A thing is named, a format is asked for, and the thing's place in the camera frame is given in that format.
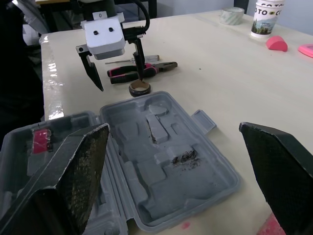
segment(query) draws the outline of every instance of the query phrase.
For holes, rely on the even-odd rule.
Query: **table leg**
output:
[[[43,13],[45,17],[45,21],[47,22],[47,25],[50,29],[50,32],[57,32],[58,27],[55,23],[54,17],[53,17],[53,12],[49,4],[42,4],[41,5],[41,12]]]
[[[148,0],[150,18],[157,17],[157,0]]]

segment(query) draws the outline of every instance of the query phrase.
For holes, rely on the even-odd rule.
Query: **tape roll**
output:
[[[239,25],[242,22],[245,10],[239,7],[223,8],[220,22],[226,25]]]

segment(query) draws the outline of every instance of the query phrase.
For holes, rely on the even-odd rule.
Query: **paper cup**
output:
[[[242,22],[245,10],[239,7],[223,8],[220,22],[226,25],[239,25]]]
[[[285,5],[285,1],[258,0],[258,4],[267,7],[281,7]]]
[[[276,24],[276,21],[283,7],[261,6],[258,2],[255,7],[255,14],[251,35],[257,38],[268,38]]]

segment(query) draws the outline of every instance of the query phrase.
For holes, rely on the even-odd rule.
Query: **black cable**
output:
[[[149,13],[147,11],[147,9],[145,8],[145,6],[142,4],[142,2],[140,0],[132,0],[133,3],[135,3],[143,12],[143,14],[145,15],[146,18],[146,25],[143,27],[143,33],[145,33],[149,26],[150,26],[150,16]]]

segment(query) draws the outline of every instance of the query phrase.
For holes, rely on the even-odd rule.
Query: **pink object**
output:
[[[280,227],[276,217],[272,213],[263,224],[257,235],[286,235],[282,227]]]
[[[271,37],[266,42],[266,46],[270,50],[281,50],[284,52],[288,50],[288,45],[281,36]]]
[[[185,229],[188,229],[190,226],[190,222],[184,222],[182,225],[181,225],[181,229],[185,230]]]
[[[313,44],[305,44],[299,47],[299,52],[313,58]]]

